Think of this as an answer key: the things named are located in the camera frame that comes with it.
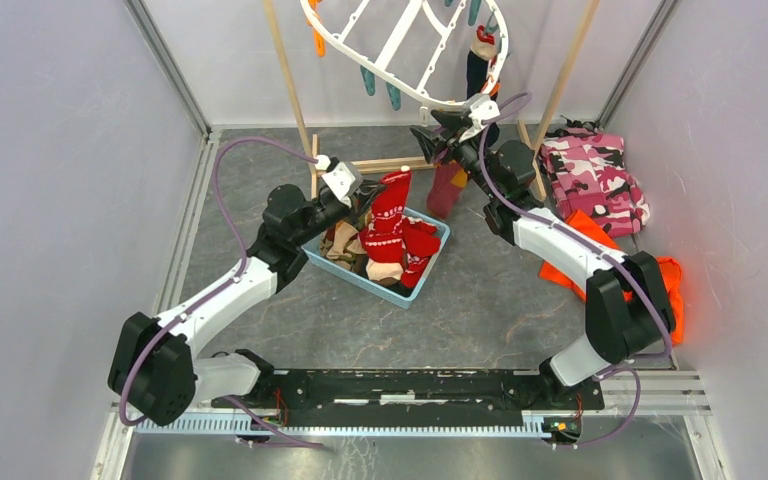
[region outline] white wall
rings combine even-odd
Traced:
[[[89,475],[198,147],[121,2],[0,1],[0,479]]]
[[[312,30],[299,0],[273,0],[286,44],[305,120],[311,124],[414,123],[419,103],[402,96],[402,109],[390,107],[378,82],[368,97],[359,66],[327,47],[316,55]],[[326,27],[340,31],[360,0],[328,0],[318,11]],[[558,113],[574,118],[598,116],[628,57],[655,11],[658,0],[605,0],[594,19]],[[184,78],[214,125],[293,125],[293,113],[265,22],[261,0],[146,0]],[[407,0],[373,0],[349,34],[348,44],[374,58],[392,31]],[[498,0],[509,26],[512,55],[502,74],[504,99],[524,89],[534,99],[522,116],[539,120],[569,49],[586,0]],[[431,0],[439,18],[454,7]],[[486,6],[479,22],[487,19]],[[466,94],[466,55],[474,28],[461,17],[460,35],[432,75],[428,91],[437,98]],[[394,73],[418,82],[436,46],[436,32],[420,15],[393,59]]]
[[[687,345],[737,478],[768,478],[768,2],[682,2],[612,130],[686,272]]]

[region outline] orange clothespin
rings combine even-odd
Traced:
[[[308,5],[310,5],[311,10],[316,12],[316,4],[320,3],[322,0],[307,0]],[[315,13],[316,18],[319,19],[319,14]],[[325,56],[325,39],[322,38],[322,35],[319,34],[319,32],[316,31],[315,28],[313,29],[313,44],[316,47],[316,54],[320,57]]]

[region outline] gray floor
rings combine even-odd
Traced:
[[[587,418],[584,439],[616,420]],[[552,452],[533,439],[326,437],[327,449],[250,450],[225,436],[136,435],[122,478],[701,479],[679,417],[637,418],[610,442]]]
[[[419,155],[406,127],[321,129],[321,150],[342,160]],[[295,129],[228,131],[223,141],[263,135],[301,150]],[[516,138],[512,127],[504,138]],[[415,172],[408,206],[424,211],[431,171]],[[272,188],[309,191],[306,164],[270,147],[232,150],[221,169],[223,197],[244,238],[253,240]],[[486,203],[470,186],[447,220],[452,229],[433,272],[408,310],[308,265],[279,295],[246,312],[203,351],[248,348],[278,367],[536,368],[583,333],[584,307],[570,291],[537,277],[542,261],[487,229]],[[630,241],[624,247],[633,248]],[[184,296],[225,273],[238,258],[208,195]]]

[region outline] storage bin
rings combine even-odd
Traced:
[[[334,262],[319,254],[319,242],[321,240],[319,237],[314,238],[308,242],[304,246],[304,251],[307,253],[308,258],[310,259],[310,263],[313,265],[316,265],[317,267],[327,272],[333,273],[334,275],[342,278],[352,285],[356,285],[373,295],[379,296],[384,300],[393,303],[394,305],[398,305],[402,308],[408,308],[419,295],[419,292],[422,291],[422,286],[425,285],[425,279],[428,278],[428,275],[431,274],[431,271],[434,269],[434,264],[437,262],[437,257],[440,256],[440,253],[443,252],[443,247],[446,245],[446,240],[449,238],[449,227],[439,220],[435,220],[409,208],[405,208],[405,216],[420,218],[434,225],[437,227],[436,235],[440,237],[440,251],[431,257],[431,261],[428,263],[428,267],[422,273],[422,278],[419,279],[419,283],[416,284],[416,288],[413,289],[413,292],[409,297],[403,297],[395,292],[391,292],[381,285],[370,282],[369,280],[361,277],[360,275],[357,275],[356,273],[352,273],[346,269],[338,267],[336,264],[334,264]]]

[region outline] wooden frame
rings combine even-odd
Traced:
[[[543,117],[540,120],[540,125],[537,128],[537,137],[534,143],[529,138],[528,131],[526,130],[525,123],[522,120],[517,121],[517,130],[519,132],[520,140],[525,143],[529,148],[534,151],[534,157],[531,159],[532,164],[536,172],[539,172],[537,165],[537,156],[540,150],[540,145],[543,144],[543,140],[546,138],[546,132],[549,130],[549,125],[552,119],[555,117],[555,112],[558,105],[561,102],[564,89],[566,89],[567,82],[569,81],[572,69],[575,66],[575,62],[578,59],[578,54],[581,52],[581,47],[584,45],[584,39],[587,38],[587,32],[590,30],[590,25],[593,22],[593,17],[596,14],[596,10],[599,8],[601,0],[588,0],[587,6],[584,9],[581,20],[579,21],[578,28],[575,36],[573,37],[572,44],[567,51],[567,56],[564,59],[564,63],[561,65],[561,70],[558,72],[558,78],[555,81],[555,86],[552,88],[552,94],[549,97],[549,103],[546,105],[546,109],[543,111]],[[275,8],[273,6],[273,0],[263,0],[263,10],[266,13],[266,19],[269,23],[269,30],[272,33],[272,41],[275,44],[275,51],[278,56],[278,62],[281,64],[281,71],[284,74],[284,82],[287,84],[287,94],[290,97],[290,103],[293,105],[293,114],[296,117],[296,126],[299,129],[299,136],[302,139],[302,145],[304,146],[305,153],[310,156],[316,156],[319,154],[319,137],[313,135],[309,137],[307,134],[307,127],[304,123],[304,117],[302,116],[301,104],[299,103],[299,97],[296,94],[296,86],[293,82],[293,75],[290,71],[290,64],[287,61],[287,52],[284,49],[284,40],[281,38],[281,31],[278,28],[278,19],[275,17]],[[425,163],[423,157],[405,157],[405,158],[382,158],[374,160],[360,160],[352,162],[358,167],[361,173],[385,173],[398,170],[401,166],[407,165],[412,169],[426,169],[434,168],[433,165]],[[310,169],[310,189],[311,196],[315,197],[318,190],[318,180],[320,173],[317,172],[313,166]],[[546,185],[544,183],[542,175],[536,177],[538,200],[543,201],[547,197]]]

